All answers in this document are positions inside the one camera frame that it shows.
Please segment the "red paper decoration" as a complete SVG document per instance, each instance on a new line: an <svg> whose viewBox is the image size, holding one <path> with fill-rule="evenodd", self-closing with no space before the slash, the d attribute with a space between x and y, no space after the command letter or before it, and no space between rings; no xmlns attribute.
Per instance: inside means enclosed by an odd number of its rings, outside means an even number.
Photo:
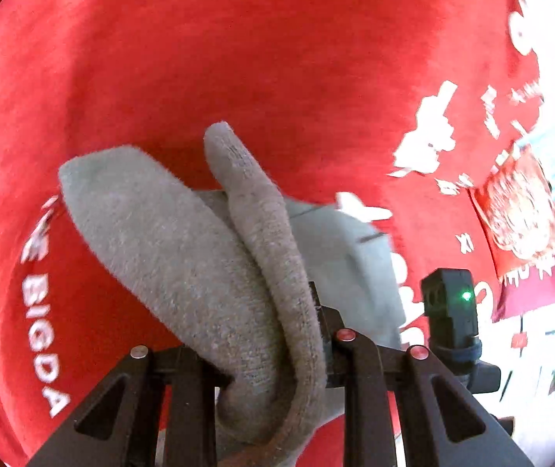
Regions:
<svg viewBox="0 0 555 467"><path fill-rule="evenodd" d="M501 284L492 321L555 304L555 201L537 158L515 152L469 193Z"/></svg>

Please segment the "red blanket with white print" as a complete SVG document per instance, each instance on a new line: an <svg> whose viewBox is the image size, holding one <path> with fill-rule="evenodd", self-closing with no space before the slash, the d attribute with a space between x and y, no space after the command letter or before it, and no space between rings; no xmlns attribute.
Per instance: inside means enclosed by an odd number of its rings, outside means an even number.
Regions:
<svg viewBox="0 0 555 467"><path fill-rule="evenodd" d="M470 188L535 125L519 0L3 0L0 458L22 466L133 346L175 339L99 266L60 165L140 147L191 188L232 126L282 192L353 195L400 287L469 269L500 294Z"/></svg>

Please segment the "grey knit garment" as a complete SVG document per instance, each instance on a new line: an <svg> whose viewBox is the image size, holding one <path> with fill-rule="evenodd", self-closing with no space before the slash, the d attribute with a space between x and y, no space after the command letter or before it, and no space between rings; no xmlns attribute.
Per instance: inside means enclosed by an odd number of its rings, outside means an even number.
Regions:
<svg viewBox="0 0 555 467"><path fill-rule="evenodd" d="M316 306L400 344L392 251L353 216L285 198L224 122L204 149L216 191L115 147L60 168L63 201L107 272L230 379L217 400L220 464L291 466L344 408L326 388Z"/></svg>

